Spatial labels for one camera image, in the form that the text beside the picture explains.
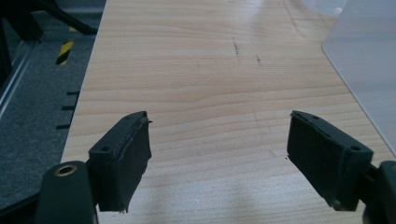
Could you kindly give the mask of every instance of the wood grain surface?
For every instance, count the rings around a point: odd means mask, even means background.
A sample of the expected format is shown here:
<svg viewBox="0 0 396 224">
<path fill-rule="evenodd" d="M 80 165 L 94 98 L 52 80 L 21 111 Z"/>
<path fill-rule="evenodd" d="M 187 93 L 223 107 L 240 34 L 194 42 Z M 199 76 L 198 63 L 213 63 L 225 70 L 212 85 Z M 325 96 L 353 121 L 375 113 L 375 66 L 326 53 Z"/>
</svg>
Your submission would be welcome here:
<svg viewBox="0 0 396 224">
<path fill-rule="evenodd" d="M 63 161 L 147 110 L 152 159 L 128 214 L 101 223 L 361 223 L 286 151 L 292 109 L 388 147 L 322 52 L 335 22 L 300 0 L 108 0 Z"/>
</svg>

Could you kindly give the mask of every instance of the gray carpet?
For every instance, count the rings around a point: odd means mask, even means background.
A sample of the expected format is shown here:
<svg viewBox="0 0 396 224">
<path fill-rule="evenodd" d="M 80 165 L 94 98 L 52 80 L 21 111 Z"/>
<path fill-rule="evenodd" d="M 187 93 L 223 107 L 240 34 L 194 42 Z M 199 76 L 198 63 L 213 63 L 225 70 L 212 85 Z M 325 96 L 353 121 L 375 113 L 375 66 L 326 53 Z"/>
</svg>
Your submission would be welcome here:
<svg viewBox="0 0 396 224">
<path fill-rule="evenodd" d="M 73 16 L 98 27 L 104 0 L 65 2 Z M 0 117 L 0 209 L 39 192 L 43 174 L 60 162 L 74 105 L 91 56 L 95 36 L 70 33 L 68 26 L 45 12 L 35 13 L 44 30 L 27 69 Z M 7 42 L 14 57 L 21 41 L 5 22 Z M 55 64 L 66 40 L 74 40 L 66 65 Z"/>
</svg>

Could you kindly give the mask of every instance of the screw hole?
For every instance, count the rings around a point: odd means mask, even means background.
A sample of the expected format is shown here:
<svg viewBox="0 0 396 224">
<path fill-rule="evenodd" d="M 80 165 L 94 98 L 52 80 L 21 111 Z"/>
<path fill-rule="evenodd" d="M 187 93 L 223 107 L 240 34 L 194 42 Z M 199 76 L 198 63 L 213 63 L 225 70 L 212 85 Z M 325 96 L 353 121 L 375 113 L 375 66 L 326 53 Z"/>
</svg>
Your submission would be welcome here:
<svg viewBox="0 0 396 224">
<path fill-rule="evenodd" d="M 353 146 L 353 147 L 350 147 L 352 150 L 355 150 L 355 151 L 360 151 L 361 149 L 359 148 L 359 147 L 355 147 L 355 146 Z"/>
<path fill-rule="evenodd" d="M 66 165 L 55 171 L 55 175 L 57 176 L 66 176 L 71 175 L 77 170 L 76 165 Z"/>
</svg>

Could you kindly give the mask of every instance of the black plastic part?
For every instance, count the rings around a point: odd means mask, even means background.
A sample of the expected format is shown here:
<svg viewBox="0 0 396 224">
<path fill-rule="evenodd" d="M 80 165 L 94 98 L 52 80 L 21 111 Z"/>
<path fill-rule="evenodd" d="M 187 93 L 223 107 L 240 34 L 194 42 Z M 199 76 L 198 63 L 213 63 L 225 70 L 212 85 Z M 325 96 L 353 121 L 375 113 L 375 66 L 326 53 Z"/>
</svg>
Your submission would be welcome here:
<svg viewBox="0 0 396 224">
<path fill-rule="evenodd" d="M 38 193 L 0 210 L 0 223 L 31 224 L 35 218 Z"/>
<path fill-rule="evenodd" d="M 396 223 L 396 161 L 383 161 L 378 168 L 378 195 L 389 223 Z"/>
<path fill-rule="evenodd" d="M 0 1 L 0 16 L 5 17 L 22 40 L 39 40 L 43 31 L 31 15 L 26 0 Z"/>
<path fill-rule="evenodd" d="M 30 0 L 32 4 L 35 4 L 37 7 L 42 8 L 45 10 L 47 13 L 49 13 L 51 16 L 55 17 L 59 21 L 62 21 L 66 23 L 67 25 L 75 28 L 79 32 L 81 32 L 84 35 L 96 35 L 98 30 L 95 28 L 92 28 L 91 26 L 75 19 L 74 17 L 70 16 L 58 6 L 55 4 L 49 2 L 49 1 L 43 1 L 43 0 Z"/>
<path fill-rule="evenodd" d="M 382 206 L 381 199 L 378 197 L 378 169 L 371 165 L 369 171 L 361 175 L 358 180 L 356 190 L 359 199 L 365 204 L 363 213 L 364 224 L 386 224 L 387 217 Z"/>
<path fill-rule="evenodd" d="M 82 161 L 49 169 L 41 184 L 35 224 L 98 223 L 88 170 Z"/>
<path fill-rule="evenodd" d="M 7 77 L 11 73 L 12 65 L 9 58 L 6 34 L 4 32 L 3 21 L 0 18 L 0 88 L 5 83 Z"/>
<path fill-rule="evenodd" d="M 371 167 L 373 151 L 327 121 L 293 111 L 288 141 L 290 160 L 336 211 L 355 211 L 360 175 Z"/>
<path fill-rule="evenodd" d="M 128 212 L 151 158 L 147 112 L 121 119 L 90 149 L 87 165 L 100 211 Z"/>
</svg>

